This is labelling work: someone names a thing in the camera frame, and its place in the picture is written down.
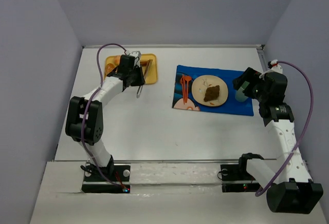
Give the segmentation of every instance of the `white table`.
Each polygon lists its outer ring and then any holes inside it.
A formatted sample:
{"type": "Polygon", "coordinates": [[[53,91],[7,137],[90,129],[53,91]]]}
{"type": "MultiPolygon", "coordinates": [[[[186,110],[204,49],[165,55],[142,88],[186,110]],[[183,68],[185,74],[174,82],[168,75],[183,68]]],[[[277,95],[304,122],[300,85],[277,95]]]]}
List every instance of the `white table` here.
{"type": "MultiPolygon", "coordinates": [[[[158,82],[146,85],[136,99],[137,88],[126,89],[103,110],[102,140],[116,161],[223,160],[238,159],[253,152],[275,158],[273,144],[253,100],[254,116],[211,114],[172,109],[174,81],[178,64],[244,71],[262,71],[256,48],[130,48],[153,53],[158,60],[158,82]]],[[[85,48],[72,90],[82,96],[100,81],[96,65],[97,49],[85,48]]],[[[122,54],[119,48],[105,48],[100,64],[110,55],[122,54]]],[[[65,135],[59,141],[56,161],[86,160],[78,143],[65,135]]]]}
{"type": "Polygon", "coordinates": [[[319,204],[309,215],[272,213],[265,195],[222,193],[217,163],[132,164],[130,194],[81,193],[80,164],[47,164],[31,224],[326,224],[319,204]]]}

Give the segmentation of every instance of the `wire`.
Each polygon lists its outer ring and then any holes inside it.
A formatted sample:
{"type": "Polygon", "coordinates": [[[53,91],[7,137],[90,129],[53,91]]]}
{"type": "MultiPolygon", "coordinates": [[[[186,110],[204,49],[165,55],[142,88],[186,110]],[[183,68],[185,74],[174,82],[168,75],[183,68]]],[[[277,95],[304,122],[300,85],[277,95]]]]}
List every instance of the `wire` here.
{"type": "Polygon", "coordinates": [[[115,177],[120,182],[122,190],[125,190],[127,187],[125,187],[125,185],[122,183],[122,180],[120,179],[119,173],[117,171],[115,172],[115,177]]]}
{"type": "Polygon", "coordinates": [[[294,151],[298,148],[300,142],[302,141],[304,135],[305,135],[305,132],[306,132],[306,129],[308,127],[308,124],[309,124],[309,121],[310,121],[310,117],[312,115],[312,111],[313,111],[313,102],[314,102],[314,96],[313,96],[313,89],[312,89],[312,85],[310,84],[310,80],[309,78],[307,77],[307,75],[303,72],[302,69],[300,69],[298,66],[292,64],[292,63],[289,63],[289,62],[286,62],[286,61],[278,61],[278,63],[281,63],[281,64],[286,64],[286,65],[289,65],[289,66],[292,66],[293,68],[295,68],[297,71],[299,71],[305,78],[307,84],[308,84],[308,88],[309,88],[309,93],[310,93],[310,106],[309,106],[309,111],[308,111],[308,115],[307,115],[307,119],[306,119],[306,122],[305,122],[305,125],[304,125],[304,128],[303,128],[303,131],[300,135],[300,137],[298,138],[293,150],[291,151],[291,153],[289,154],[289,156],[287,157],[287,159],[285,160],[285,162],[282,164],[282,166],[280,167],[280,169],[277,171],[277,173],[273,176],[273,178],[270,180],[270,182],[264,187],[260,187],[258,189],[258,191],[255,193],[255,196],[256,197],[259,197],[261,195],[263,195],[266,190],[273,184],[273,182],[276,180],[276,178],[279,176],[279,174],[284,170],[284,168],[288,165],[289,161],[291,160],[291,158],[293,157],[294,155],[294,151]]]}
{"type": "Polygon", "coordinates": [[[222,171],[219,171],[218,174],[217,174],[217,178],[220,179],[220,180],[223,180],[222,178],[219,177],[219,174],[221,174],[222,171]]]}
{"type": "Polygon", "coordinates": [[[99,167],[99,164],[98,164],[96,158],[94,157],[93,153],[87,148],[87,145],[86,145],[86,143],[85,143],[85,141],[84,141],[84,128],[85,128],[86,117],[87,117],[87,113],[88,113],[88,110],[89,110],[90,104],[91,104],[91,102],[92,102],[94,96],[100,91],[100,89],[101,89],[101,87],[102,87],[102,85],[103,85],[102,69],[101,69],[101,66],[100,66],[100,64],[99,64],[99,53],[100,53],[100,51],[101,51],[103,48],[105,48],[105,47],[107,47],[107,46],[118,46],[118,47],[122,48],[122,49],[124,50],[124,52],[127,51],[123,46],[121,46],[121,45],[119,45],[119,44],[116,44],[116,43],[108,43],[108,44],[105,44],[105,45],[101,46],[101,47],[98,49],[98,51],[97,51],[97,56],[96,56],[96,61],[97,61],[97,67],[98,67],[98,70],[99,70],[99,74],[100,74],[100,77],[101,77],[101,83],[100,83],[100,87],[98,87],[98,88],[94,91],[94,93],[92,94],[92,96],[89,98],[89,100],[88,100],[88,102],[87,102],[87,105],[86,105],[86,109],[85,109],[84,114],[83,114],[82,126],[81,126],[81,127],[82,127],[82,128],[81,128],[81,143],[82,143],[82,146],[83,146],[84,150],[87,152],[87,154],[88,154],[88,155],[92,158],[92,160],[94,161],[94,164],[95,164],[95,166],[96,166],[96,168],[97,168],[99,174],[102,176],[102,178],[105,179],[107,182],[109,182],[109,183],[115,185],[115,186],[121,187],[121,185],[112,182],[111,180],[109,180],[109,179],[108,179],[108,178],[102,173],[102,171],[101,171],[101,169],[100,169],[100,167],[99,167]]]}

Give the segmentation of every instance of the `utensil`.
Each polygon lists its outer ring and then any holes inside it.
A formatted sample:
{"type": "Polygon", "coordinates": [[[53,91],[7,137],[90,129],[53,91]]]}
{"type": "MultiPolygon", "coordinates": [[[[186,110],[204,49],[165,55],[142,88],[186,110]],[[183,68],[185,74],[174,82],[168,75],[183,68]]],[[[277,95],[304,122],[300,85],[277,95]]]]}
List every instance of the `utensil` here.
{"type": "Polygon", "coordinates": [[[185,104],[185,81],[184,81],[184,74],[183,76],[180,78],[180,84],[181,84],[181,91],[183,93],[183,102],[185,104]]]}
{"type": "MultiPolygon", "coordinates": [[[[145,68],[145,72],[144,72],[144,76],[143,76],[145,80],[146,80],[146,77],[148,76],[148,72],[149,72],[150,67],[152,65],[152,61],[153,60],[148,60],[148,62],[147,62],[147,65],[146,65],[146,68],[145,68]]],[[[136,93],[136,97],[137,98],[140,97],[140,94],[142,93],[142,90],[143,90],[143,86],[144,85],[138,87],[138,90],[137,90],[137,93],[136,93]]]]}
{"type": "Polygon", "coordinates": [[[185,90],[185,102],[189,97],[189,82],[192,80],[191,76],[184,76],[184,80],[186,81],[187,88],[185,90]]]}

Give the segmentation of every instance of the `brownie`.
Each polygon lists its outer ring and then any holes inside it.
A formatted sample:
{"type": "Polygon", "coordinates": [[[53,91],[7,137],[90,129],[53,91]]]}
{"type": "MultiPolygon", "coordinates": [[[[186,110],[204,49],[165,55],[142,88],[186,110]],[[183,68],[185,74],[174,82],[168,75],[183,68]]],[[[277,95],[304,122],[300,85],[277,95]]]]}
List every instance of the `brownie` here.
{"type": "Polygon", "coordinates": [[[213,87],[208,87],[206,90],[204,101],[209,102],[212,100],[216,100],[219,96],[220,96],[220,86],[219,85],[213,86],[213,87]]]}

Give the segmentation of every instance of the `orange fork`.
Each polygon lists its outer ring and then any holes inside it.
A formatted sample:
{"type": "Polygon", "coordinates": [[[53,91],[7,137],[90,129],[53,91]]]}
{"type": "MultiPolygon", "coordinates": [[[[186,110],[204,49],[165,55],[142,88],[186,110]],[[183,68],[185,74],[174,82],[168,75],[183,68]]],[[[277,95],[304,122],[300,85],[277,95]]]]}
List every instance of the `orange fork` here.
{"type": "Polygon", "coordinates": [[[184,80],[184,74],[183,76],[180,78],[180,84],[181,84],[181,88],[182,88],[182,92],[183,92],[183,102],[185,104],[185,80],[184,80]]]}

